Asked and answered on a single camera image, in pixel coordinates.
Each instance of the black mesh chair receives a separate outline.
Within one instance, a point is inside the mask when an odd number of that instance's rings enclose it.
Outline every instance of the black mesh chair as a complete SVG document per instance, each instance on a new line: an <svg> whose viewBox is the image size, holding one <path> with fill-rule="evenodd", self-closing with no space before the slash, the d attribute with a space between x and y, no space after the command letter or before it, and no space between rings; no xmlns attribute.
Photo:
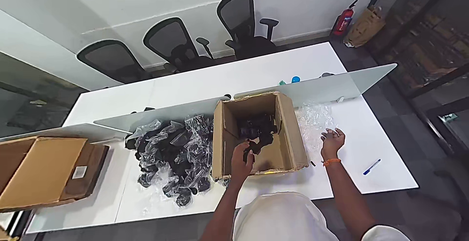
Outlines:
<svg viewBox="0 0 469 241"><path fill-rule="evenodd" d="M262 18L260 23L268 26L267 38L254 36L254 0L221 0L217 7L217 15L231 35L232 40L227 40L225 44L235 50L237 60L276 52L275 44L271 40L273 27L278 24L277 20Z"/></svg>
<svg viewBox="0 0 469 241"><path fill-rule="evenodd" d="M179 17L157 23L145 34L144 45L177 68L177 72L197 70L215 65L208 40L197 38L208 55L199 56L196 47Z"/></svg>
<svg viewBox="0 0 469 241"><path fill-rule="evenodd" d="M119 40L103 40L93 43L80 51L76 58L125 84L153 78L138 64L129 48Z"/></svg>

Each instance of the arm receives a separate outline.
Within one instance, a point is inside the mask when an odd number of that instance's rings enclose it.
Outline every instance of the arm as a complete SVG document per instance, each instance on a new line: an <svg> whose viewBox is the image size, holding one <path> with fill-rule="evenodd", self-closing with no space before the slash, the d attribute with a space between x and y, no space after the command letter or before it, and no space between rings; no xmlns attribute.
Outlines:
<svg viewBox="0 0 469 241"><path fill-rule="evenodd" d="M321 139L324 143L321 155L324 161L337 158L339 148L345 143L344 133L338 128L336 131L327 129L327 133L322 133ZM370 209L341 162L332 162L326 167L326 171L337 210L347 229L359 240L368 229L375 225Z"/></svg>
<svg viewBox="0 0 469 241"><path fill-rule="evenodd" d="M238 193L244 181L248 178L254 163L252 151L249 152L247 163L243 161L244 149L248 147L249 143L244 142L234 149L231 158L230 183L213 213L212 220L208 222L200 241L228 241L233 238L231 230Z"/></svg>

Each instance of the white shirt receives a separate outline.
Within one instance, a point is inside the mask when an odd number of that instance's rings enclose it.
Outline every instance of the white shirt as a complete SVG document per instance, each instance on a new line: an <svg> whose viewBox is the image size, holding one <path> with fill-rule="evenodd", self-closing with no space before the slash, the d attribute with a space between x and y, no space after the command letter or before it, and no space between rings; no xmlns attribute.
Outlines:
<svg viewBox="0 0 469 241"><path fill-rule="evenodd" d="M238 212L234 241L338 241L321 211L304 195L283 192L258 196ZM362 241L410 241L390 226L374 226Z"/></svg>

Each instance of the person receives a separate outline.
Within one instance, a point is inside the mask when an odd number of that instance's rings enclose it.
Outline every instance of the person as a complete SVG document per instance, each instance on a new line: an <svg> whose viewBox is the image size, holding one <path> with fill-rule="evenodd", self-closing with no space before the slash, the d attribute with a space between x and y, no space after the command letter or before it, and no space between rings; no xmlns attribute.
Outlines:
<svg viewBox="0 0 469 241"><path fill-rule="evenodd" d="M321 155L329 176L337 210L355 240L408 241L399 230L376 224L365 199L338 159L338 151L345 143L344 133L326 129L322 133ZM218 204L212 220L207 224L201 241L337 241L326 227L320 210L300 193L284 192L258 196L241 208L233 226L238 193L249 176L254 155L249 152L243 161L248 143L236 146L231 160L231 180Z"/></svg>

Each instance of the barcode label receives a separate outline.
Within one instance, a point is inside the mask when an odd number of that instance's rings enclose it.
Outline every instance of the barcode label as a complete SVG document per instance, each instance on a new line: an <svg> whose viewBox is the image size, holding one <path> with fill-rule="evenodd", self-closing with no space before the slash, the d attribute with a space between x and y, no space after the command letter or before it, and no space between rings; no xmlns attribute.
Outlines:
<svg viewBox="0 0 469 241"><path fill-rule="evenodd" d="M78 166L75 168L72 179L74 178L83 178L85 176L86 168L88 166Z"/></svg>

